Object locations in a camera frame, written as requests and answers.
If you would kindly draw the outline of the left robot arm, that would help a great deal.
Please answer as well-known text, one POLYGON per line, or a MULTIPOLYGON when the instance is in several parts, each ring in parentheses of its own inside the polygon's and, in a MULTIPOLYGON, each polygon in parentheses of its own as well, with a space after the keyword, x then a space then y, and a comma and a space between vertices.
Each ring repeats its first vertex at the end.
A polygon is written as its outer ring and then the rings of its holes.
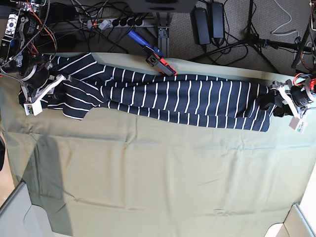
POLYGON ((299 62, 302 63, 306 72, 298 71, 293 79, 286 82, 274 81, 270 86, 270 92, 261 101, 261 108, 267 109, 271 105, 275 117, 286 115, 297 119, 303 119, 310 104, 316 101, 316 2, 311 0, 310 17, 307 28, 302 38, 297 37, 294 43, 284 43, 260 39, 256 37, 260 47, 268 46, 275 49, 293 49, 296 52, 291 68, 295 69, 299 62))

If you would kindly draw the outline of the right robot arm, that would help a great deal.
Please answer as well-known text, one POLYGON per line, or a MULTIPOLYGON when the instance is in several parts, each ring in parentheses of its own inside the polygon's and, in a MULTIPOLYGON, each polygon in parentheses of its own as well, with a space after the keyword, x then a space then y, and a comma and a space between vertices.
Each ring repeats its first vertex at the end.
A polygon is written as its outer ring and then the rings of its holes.
POLYGON ((58 58, 55 54, 41 54, 36 46, 36 40, 49 37, 57 49, 57 39, 48 27, 52 3, 49 0, 17 0, 15 3, 0 42, 0 74, 19 82, 21 104, 33 102, 39 95, 59 98, 58 58))

